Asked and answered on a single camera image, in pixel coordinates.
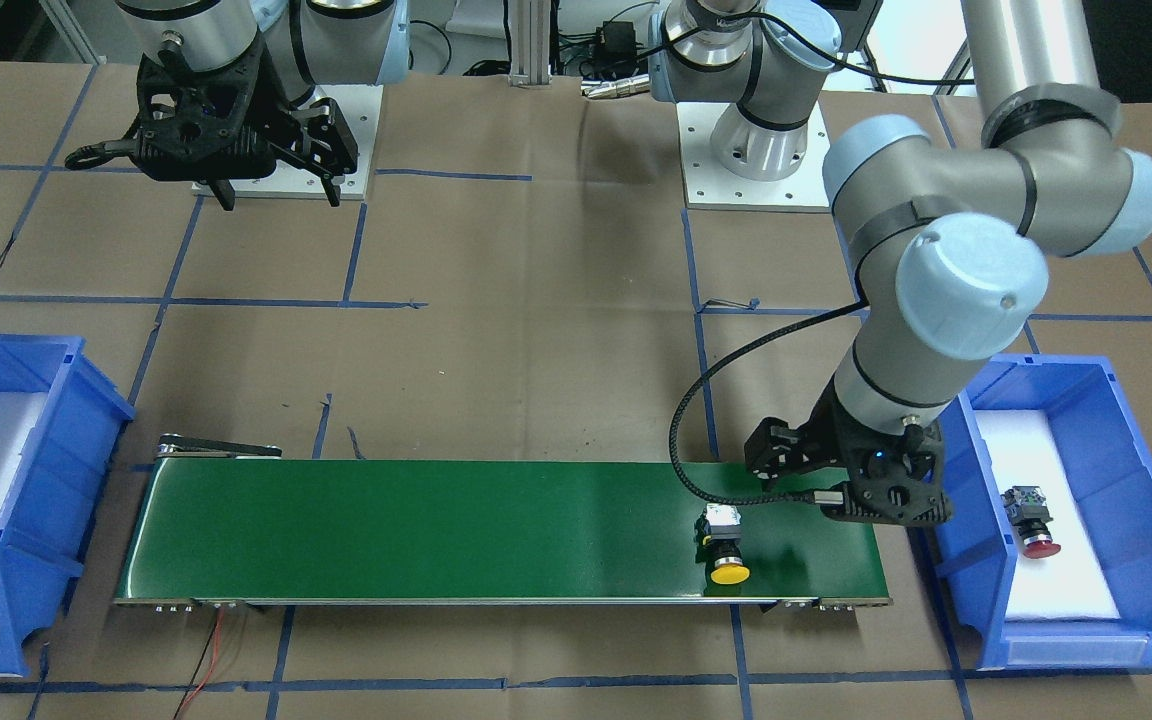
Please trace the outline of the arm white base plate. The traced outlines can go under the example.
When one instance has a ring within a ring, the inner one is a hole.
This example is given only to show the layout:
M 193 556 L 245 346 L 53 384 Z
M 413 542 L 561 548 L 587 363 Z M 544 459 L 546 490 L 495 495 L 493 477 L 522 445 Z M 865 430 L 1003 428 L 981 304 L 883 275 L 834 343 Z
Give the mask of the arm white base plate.
M 732 103 L 680 103 L 677 118 L 689 209 L 829 209 L 823 183 L 829 136 L 819 106 L 790 131 L 755 126 Z
M 319 85 L 311 99 L 332 97 L 338 103 L 349 131 L 358 146 L 356 172 L 338 179 L 340 199 L 365 200 L 372 177 L 372 154 L 381 113 L 382 88 L 371 85 Z M 238 199 L 310 199 L 324 200 L 320 179 L 279 161 L 265 179 L 233 179 L 230 185 Z

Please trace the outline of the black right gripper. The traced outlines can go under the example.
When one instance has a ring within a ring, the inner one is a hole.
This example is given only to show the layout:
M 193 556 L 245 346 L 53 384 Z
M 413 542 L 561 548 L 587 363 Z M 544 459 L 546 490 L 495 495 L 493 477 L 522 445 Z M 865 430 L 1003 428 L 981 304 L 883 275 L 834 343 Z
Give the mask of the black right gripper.
M 358 145 L 329 97 L 294 109 L 265 41 L 230 65 L 194 70 L 184 46 L 160 41 L 137 74 L 136 165 L 156 181 L 207 183 L 223 211 L 236 209 L 234 179 L 264 179 L 278 161 L 320 179 L 333 209 L 357 169 Z

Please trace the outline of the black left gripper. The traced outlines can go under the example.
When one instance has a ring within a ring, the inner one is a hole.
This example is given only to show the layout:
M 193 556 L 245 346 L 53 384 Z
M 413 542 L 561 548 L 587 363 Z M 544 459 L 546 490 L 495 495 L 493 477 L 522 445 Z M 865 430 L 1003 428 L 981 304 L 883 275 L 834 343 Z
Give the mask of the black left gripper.
M 831 520 L 870 524 L 935 526 L 952 520 L 954 503 L 943 486 L 945 445 L 940 424 L 919 420 L 896 435 L 854 418 L 827 386 L 812 415 L 797 429 L 767 416 L 744 445 L 748 471 L 764 492 L 786 475 L 842 468 L 846 480 L 829 488 L 797 488 L 781 501 L 813 503 Z

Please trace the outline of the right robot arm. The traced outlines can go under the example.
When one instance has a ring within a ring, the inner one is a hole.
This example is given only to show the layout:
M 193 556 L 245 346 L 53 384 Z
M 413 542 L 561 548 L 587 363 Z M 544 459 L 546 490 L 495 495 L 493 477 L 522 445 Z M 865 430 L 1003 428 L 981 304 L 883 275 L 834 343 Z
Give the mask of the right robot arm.
M 279 165 L 340 204 L 361 146 L 332 86 L 393 85 L 410 70 L 404 1 L 120 1 L 141 45 L 137 114 L 106 142 L 147 179 L 207 188 L 223 209 L 236 182 Z

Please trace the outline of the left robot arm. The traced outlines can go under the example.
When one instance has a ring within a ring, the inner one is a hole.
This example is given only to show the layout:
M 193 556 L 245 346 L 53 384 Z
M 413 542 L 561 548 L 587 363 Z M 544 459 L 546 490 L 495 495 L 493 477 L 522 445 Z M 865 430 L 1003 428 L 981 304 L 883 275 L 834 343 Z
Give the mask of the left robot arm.
M 685 391 L 669 462 L 708 503 L 804 502 L 832 520 L 934 526 L 952 518 L 938 418 L 1020 336 L 1046 293 L 1047 258 L 1126 252 L 1152 233 L 1152 158 L 1117 146 L 1117 97 L 1098 78 L 1079 1 L 965 1 L 986 118 L 978 150 L 937 149 L 904 115 L 861 120 L 823 161 L 867 320 L 791 429 L 761 420 L 745 462 L 755 497 L 713 495 L 687 477 Z

